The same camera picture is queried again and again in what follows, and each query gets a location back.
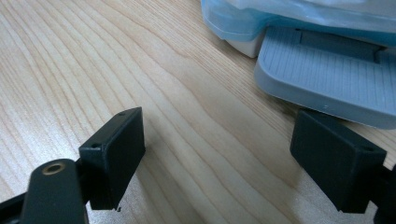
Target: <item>screw hole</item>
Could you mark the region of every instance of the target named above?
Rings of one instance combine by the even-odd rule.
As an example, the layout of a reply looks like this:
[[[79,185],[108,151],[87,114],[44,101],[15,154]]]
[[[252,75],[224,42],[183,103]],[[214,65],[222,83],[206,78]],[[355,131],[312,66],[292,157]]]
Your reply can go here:
[[[91,147],[100,147],[100,146],[101,146],[100,143],[93,143],[93,144],[91,145]]]
[[[43,169],[43,175],[55,175],[64,169],[65,165],[63,162],[55,162],[51,165],[46,166]]]
[[[372,152],[374,149],[372,147],[363,147],[363,150]]]

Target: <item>plastic tray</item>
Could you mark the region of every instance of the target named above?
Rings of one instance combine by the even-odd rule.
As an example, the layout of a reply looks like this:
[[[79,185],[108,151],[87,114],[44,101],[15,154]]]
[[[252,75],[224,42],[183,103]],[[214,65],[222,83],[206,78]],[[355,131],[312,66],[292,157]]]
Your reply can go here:
[[[342,119],[396,128],[396,54],[337,35],[270,27],[254,76],[267,93]]]

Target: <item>black plastic block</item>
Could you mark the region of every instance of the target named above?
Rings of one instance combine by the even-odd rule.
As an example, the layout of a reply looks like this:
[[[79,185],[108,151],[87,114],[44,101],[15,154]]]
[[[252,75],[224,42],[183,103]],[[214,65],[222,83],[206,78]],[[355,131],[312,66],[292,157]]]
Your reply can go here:
[[[32,172],[21,224],[32,223],[88,223],[73,161],[50,161]]]
[[[300,110],[292,156],[338,210],[364,213],[387,152],[329,116]]]
[[[84,172],[96,176],[92,209],[117,209],[145,151],[141,107],[120,112],[79,148]]]

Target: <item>black mount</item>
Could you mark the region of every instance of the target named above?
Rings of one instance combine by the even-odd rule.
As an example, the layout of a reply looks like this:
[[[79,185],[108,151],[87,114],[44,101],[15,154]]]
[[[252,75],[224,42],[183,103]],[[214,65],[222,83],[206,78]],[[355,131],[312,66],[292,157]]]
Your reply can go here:
[[[338,210],[364,213],[372,201],[374,223],[396,223],[396,166],[383,166],[387,151],[310,110],[297,115],[290,151]]]
[[[76,162],[37,167],[27,192],[0,204],[0,223],[88,223],[88,201],[117,209],[145,151],[141,107],[123,111],[79,148]]]

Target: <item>light wood surface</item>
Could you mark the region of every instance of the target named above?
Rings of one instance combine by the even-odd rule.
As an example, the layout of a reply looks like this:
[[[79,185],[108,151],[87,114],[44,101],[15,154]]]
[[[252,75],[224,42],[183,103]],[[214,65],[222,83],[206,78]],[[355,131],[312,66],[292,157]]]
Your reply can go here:
[[[142,106],[147,154],[121,211],[89,209],[91,223],[371,223],[374,205],[338,213],[292,158],[297,106],[255,86],[255,62],[198,0],[1,0],[0,201]],[[347,125],[394,165],[395,131]]]

